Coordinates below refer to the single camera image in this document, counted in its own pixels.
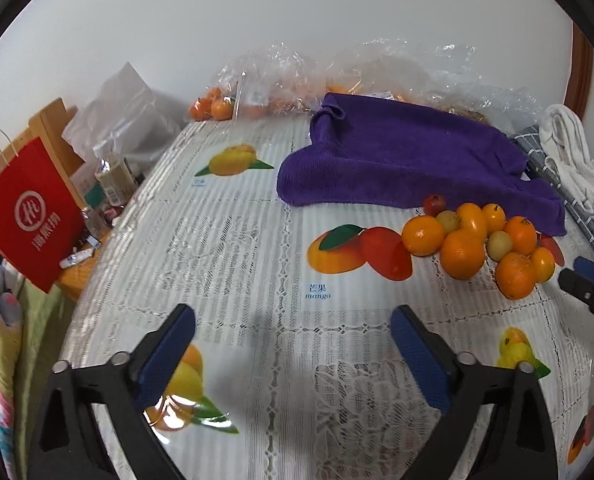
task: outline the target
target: gray checkered cloth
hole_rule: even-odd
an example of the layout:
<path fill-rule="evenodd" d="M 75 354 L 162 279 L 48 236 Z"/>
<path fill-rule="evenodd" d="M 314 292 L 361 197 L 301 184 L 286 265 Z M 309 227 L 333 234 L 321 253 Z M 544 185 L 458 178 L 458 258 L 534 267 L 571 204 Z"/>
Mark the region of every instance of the gray checkered cloth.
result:
<path fill-rule="evenodd" d="M 582 234 L 594 250 L 594 217 L 582 209 L 577 199 L 574 199 L 568 190 L 562 186 L 559 176 L 555 171 L 546 166 L 546 153 L 539 140 L 539 126 L 530 126 L 515 134 L 512 140 L 528 156 L 526 174 L 530 178 L 541 177 L 562 197 L 564 207 L 570 216 L 577 222 Z"/>

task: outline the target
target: bottle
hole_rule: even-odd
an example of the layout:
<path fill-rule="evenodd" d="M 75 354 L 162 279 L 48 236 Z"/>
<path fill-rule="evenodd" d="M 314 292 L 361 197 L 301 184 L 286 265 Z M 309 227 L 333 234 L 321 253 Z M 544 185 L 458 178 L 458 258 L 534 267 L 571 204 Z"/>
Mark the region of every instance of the bottle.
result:
<path fill-rule="evenodd" d="M 88 229 L 88 232 L 90 232 L 90 234 L 97 240 L 101 240 L 101 238 L 110 231 L 108 224 L 104 222 L 104 219 L 101 218 L 93 208 L 83 208 L 81 210 L 81 216 L 84 219 L 86 229 Z"/>
<path fill-rule="evenodd" d="M 125 158 L 115 153 L 107 153 L 102 157 L 94 177 L 113 206 L 126 205 L 137 190 L 137 183 Z"/>

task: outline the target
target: purple cloth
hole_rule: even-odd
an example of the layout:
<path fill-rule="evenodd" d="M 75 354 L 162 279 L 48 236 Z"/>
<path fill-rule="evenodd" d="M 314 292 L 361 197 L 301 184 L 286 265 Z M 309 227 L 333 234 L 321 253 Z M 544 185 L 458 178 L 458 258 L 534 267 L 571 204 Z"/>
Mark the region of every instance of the purple cloth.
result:
<path fill-rule="evenodd" d="M 491 126 L 423 106 L 327 94 L 311 141 L 279 169 L 277 193 L 288 204 L 410 208 L 439 193 L 453 210 L 497 203 L 508 218 L 566 234 L 562 201 L 545 180 L 519 178 L 528 158 Z"/>

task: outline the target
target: screw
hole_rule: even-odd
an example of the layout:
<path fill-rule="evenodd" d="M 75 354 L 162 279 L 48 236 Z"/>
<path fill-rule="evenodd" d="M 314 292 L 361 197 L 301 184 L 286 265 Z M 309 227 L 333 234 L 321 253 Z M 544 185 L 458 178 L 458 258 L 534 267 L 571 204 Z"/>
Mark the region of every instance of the screw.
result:
<path fill-rule="evenodd" d="M 52 365 L 52 371 L 56 374 L 61 374 L 62 372 L 65 372 L 69 366 L 70 363 L 68 361 L 57 361 Z"/>
<path fill-rule="evenodd" d="M 115 366 L 125 365 L 128 361 L 130 361 L 128 352 L 117 352 L 110 358 L 110 362 Z"/>
<path fill-rule="evenodd" d="M 477 358 L 471 354 L 470 352 L 461 352 L 458 356 L 457 356 L 457 360 L 463 364 L 463 365 L 467 365 L 467 366 L 472 366 L 477 362 Z"/>
<path fill-rule="evenodd" d="M 517 368 L 525 374 L 532 374 L 535 371 L 535 367 L 527 361 L 520 362 Z"/>

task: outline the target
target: white lace tablecloth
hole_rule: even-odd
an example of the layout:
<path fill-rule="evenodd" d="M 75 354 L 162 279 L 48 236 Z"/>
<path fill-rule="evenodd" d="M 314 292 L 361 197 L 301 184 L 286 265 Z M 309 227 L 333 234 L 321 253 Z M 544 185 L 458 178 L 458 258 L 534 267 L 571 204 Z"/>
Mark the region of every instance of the white lace tablecloth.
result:
<path fill-rule="evenodd" d="M 274 170 L 194 177 L 225 147 L 246 142 Z M 504 328 L 518 326 L 552 373 L 540 381 L 560 471 L 594 399 L 594 318 L 553 278 L 508 301 L 492 267 L 469 282 L 414 258 L 413 276 L 391 282 L 370 266 L 320 274 L 309 244 L 341 224 L 399 232 L 416 210 L 370 205 L 294 208 L 275 190 L 277 169 L 308 143 L 306 117 L 190 124 L 141 186 L 114 229 L 80 298 L 63 357 L 75 367 L 132 350 L 177 303 L 197 313 L 204 392 L 237 435 L 190 426 L 163 434 L 188 479 L 399 479 L 439 413 L 429 408 L 389 333 L 410 304 L 455 351 L 494 364 Z M 558 242 L 570 265 L 592 252 L 567 218 Z M 465 478 L 487 412 L 455 478 Z M 103 413 L 102 435 L 122 478 L 133 478 Z"/>

